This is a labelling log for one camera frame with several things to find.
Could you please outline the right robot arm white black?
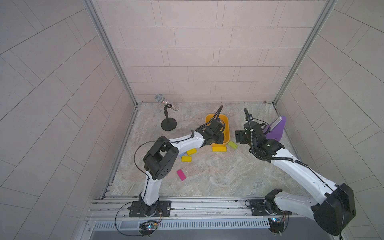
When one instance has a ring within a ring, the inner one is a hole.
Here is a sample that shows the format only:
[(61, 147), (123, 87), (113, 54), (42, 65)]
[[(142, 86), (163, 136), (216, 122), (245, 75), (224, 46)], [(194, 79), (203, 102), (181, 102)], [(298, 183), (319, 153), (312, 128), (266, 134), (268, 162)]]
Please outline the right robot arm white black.
[(309, 198), (291, 195), (275, 189), (265, 197), (268, 213), (289, 211), (314, 220), (325, 232), (342, 237), (342, 231), (356, 216), (353, 189), (328, 180), (307, 164), (296, 158), (283, 144), (275, 139), (267, 139), (266, 124), (254, 121), (247, 109), (243, 130), (236, 131), (236, 141), (249, 145), (250, 153), (258, 160), (280, 168), (311, 196)]

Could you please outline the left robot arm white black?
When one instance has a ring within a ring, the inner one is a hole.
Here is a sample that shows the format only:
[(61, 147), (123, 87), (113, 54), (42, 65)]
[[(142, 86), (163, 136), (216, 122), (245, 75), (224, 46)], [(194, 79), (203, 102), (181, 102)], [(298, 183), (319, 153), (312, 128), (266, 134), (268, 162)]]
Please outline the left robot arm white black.
[(190, 135), (176, 139), (159, 137), (156, 141), (149, 141), (153, 146), (143, 158), (145, 187), (135, 203), (138, 216), (151, 217), (156, 214), (160, 202), (159, 192), (164, 179), (171, 171), (178, 156), (212, 144), (224, 142), (226, 124), (220, 119), (223, 106), (220, 106), (213, 117), (193, 130)]

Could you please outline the yellow small block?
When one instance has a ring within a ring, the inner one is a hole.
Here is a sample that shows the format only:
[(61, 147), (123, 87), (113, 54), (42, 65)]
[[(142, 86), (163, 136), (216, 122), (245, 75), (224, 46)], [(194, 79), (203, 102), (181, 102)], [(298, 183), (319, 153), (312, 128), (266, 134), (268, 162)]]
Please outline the yellow small block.
[(187, 151), (187, 155), (188, 155), (188, 156), (191, 156), (191, 155), (193, 155), (193, 154), (195, 154), (195, 153), (197, 153), (197, 149), (191, 149), (191, 150), (188, 150), (188, 151)]
[(184, 163), (191, 163), (191, 162), (192, 162), (192, 157), (189, 157), (189, 156), (182, 156), (182, 158), (181, 158), (181, 162), (184, 162)]

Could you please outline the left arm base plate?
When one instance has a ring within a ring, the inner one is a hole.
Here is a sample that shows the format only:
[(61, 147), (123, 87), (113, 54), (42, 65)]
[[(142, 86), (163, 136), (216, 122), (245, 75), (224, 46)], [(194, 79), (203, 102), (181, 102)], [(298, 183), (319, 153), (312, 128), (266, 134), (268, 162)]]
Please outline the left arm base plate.
[(147, 206), (143, 201), (134, 201), (129, 208), (129, 217), (169, 217), (171, 204), (171, 201), (157, 201), (153, 205)]

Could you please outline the yellow plastic bin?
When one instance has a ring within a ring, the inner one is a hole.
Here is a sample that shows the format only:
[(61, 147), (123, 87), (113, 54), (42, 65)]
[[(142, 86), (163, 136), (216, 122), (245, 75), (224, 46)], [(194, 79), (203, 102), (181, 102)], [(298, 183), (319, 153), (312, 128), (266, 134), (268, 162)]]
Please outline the yellow plastic bin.
[(224, 142), (220, 144), (212, 144), (214, 146), (225, 146), (230, 141), (230, 130), (229, 130), (229, 119), (227, 116), (222, 114), (210, 114), (206, 116), (206, 123), (209, 123), (212, 119), (219, 118), (223, 123), (225, 123), (224, 129)]

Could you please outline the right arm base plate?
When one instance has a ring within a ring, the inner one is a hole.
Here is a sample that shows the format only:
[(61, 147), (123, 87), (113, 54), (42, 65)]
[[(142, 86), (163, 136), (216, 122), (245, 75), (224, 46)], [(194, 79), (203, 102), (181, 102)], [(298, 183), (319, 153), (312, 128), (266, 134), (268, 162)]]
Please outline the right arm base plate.
[(250, 199), (245, 201), (245, 205), (252, 212), (252, 216), (290, 216), (290, 211), (281, 211), (277, 207), (269, 207), (264, 199)]

